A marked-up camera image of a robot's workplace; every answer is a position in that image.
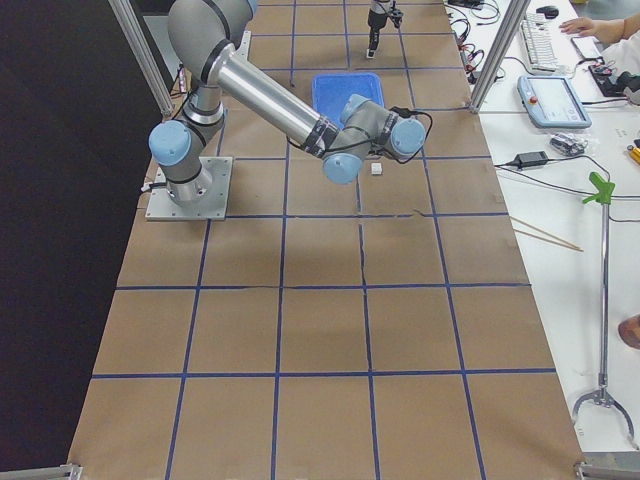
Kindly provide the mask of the person's hand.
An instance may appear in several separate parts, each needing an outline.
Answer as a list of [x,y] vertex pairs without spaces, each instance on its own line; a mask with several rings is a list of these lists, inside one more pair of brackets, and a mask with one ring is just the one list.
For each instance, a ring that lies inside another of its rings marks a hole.
[[603,38],[607,27],[602,20],[593,20],[587,17],[579,17],[567,20],[560,24],[559,29],[568,35],[594,36]]

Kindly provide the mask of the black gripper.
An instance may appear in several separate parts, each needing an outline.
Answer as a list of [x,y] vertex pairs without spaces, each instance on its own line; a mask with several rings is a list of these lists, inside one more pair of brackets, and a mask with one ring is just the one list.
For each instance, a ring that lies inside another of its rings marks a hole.
[[372,2],[368,13],[369,43],[366,58],[373,59],[379,46],[380,30],[390,21],[399,29],[403,20],[403,12],[395,2]]

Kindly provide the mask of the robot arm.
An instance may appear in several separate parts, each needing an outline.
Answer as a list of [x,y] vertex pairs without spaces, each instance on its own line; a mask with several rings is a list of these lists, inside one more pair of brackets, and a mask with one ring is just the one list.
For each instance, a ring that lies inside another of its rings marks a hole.
[[416,112],[388,110],[354,94],[335,125],[243,58],[238,49],[257,10],[255,1],[189,0],[169,10],[170,42],[192,75],[193,90],[174,119],[151,131],[149,147],[173,203],[196,205],[213,186],[200,153],[224,123],[222,93],[321,159],[325,175],[337,184],[355,180],[370,154],[408,161],[418,153],[428,131]]
[[396,29],[400,29],[403,12],[395,1],[372,1],[369,7],[367,25],[369,27],[369,42],[366,57],[373,59],[379,46],[380,32],[391,22]]

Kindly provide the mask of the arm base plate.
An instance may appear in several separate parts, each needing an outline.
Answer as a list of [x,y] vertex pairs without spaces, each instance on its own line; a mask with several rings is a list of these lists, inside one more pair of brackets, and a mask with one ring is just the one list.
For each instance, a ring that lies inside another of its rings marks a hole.
[[233,158],[201,156],[199,176],[188,183],[166,180],[157,168],[145,217],[150,221],[224,221],[227,213]]

